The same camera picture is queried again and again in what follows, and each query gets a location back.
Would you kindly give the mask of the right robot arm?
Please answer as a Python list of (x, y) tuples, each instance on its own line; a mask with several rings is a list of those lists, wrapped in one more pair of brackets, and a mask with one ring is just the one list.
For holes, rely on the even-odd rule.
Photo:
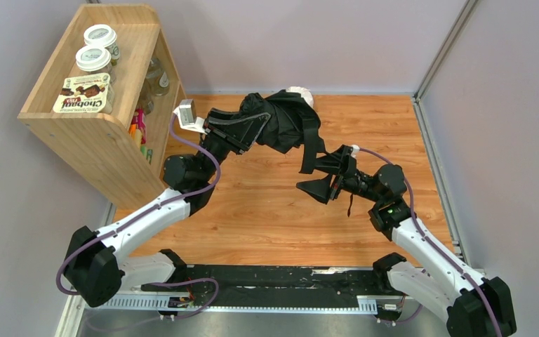
[(373, 175), (357, 168), (361, 148), (343, 145), (335, 152), (306, 147), (303, 174), (324, 172), (322, 179), (296, 186), (322, 204), (342, 191), (373, 202), (368, 211), (376, 231), (401, 247), (421, 265), (417, 270), (403, 256), (391, 253), (373, 264), (381, 284), (416, 299), (446, 325), (450, 336), (511, 336), (517, 331), (509, 286), (488, 278), (443, 245), (417, 216), (413, 194), (402, 167), (386, 160)]

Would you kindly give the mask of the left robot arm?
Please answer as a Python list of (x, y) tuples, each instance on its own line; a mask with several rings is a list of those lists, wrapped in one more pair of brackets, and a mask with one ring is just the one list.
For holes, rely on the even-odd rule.
[(212, 110), (190, 118), (190, 109), (177, 108), (171, 121), (198, 133), (199, 142), (171, 136), (196, 149), (196, 154), (168, 157), (164, 162), (167, 188), (132, 214), (91, 230), (74, 232), (55, 283), (71, 296), (81, 296), (92, 308), (105, 304), (119, 291), (168, 281), (176, 263), (165, 253), (145, 257), (131, 254), (167, 227), (188, 219), (207, 205), (221, 176), (221, 163), (231, 152), (243, 154), (256, 142), (271, 119), (269, 112), (245, 114)]

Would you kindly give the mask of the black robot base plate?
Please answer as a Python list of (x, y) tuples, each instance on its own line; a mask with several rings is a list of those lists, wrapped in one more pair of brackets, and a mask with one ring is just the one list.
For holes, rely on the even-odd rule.
[(362, 296), (401, 307), (408, 297), (387, 290), (370, 268), (271, 265), (188, 265), (169, 280), (196, 305), (246, 308), (321, 308), (357, 306)]

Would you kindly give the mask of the black folding umbrella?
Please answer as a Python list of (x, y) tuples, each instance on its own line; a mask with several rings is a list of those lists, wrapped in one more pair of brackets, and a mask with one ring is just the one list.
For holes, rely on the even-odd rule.
[[(256, 140), (277, 152), (286, 154), (294, 147), (303, 146), (301, 174), (311, 174), (317, 158), (328, 154), (324, 139), (319, 135), (321, 120), (314, 108), (305, 103), (297, 105), (288, 99), (285, 90), (263, 98), (259, 93), (249, 93), (241, 102), (237, 113), (255, 114), (269, 112), (271, 118)], [(341, 191), (352, 196), (362, 191), (358, 174), (349, 180)]]

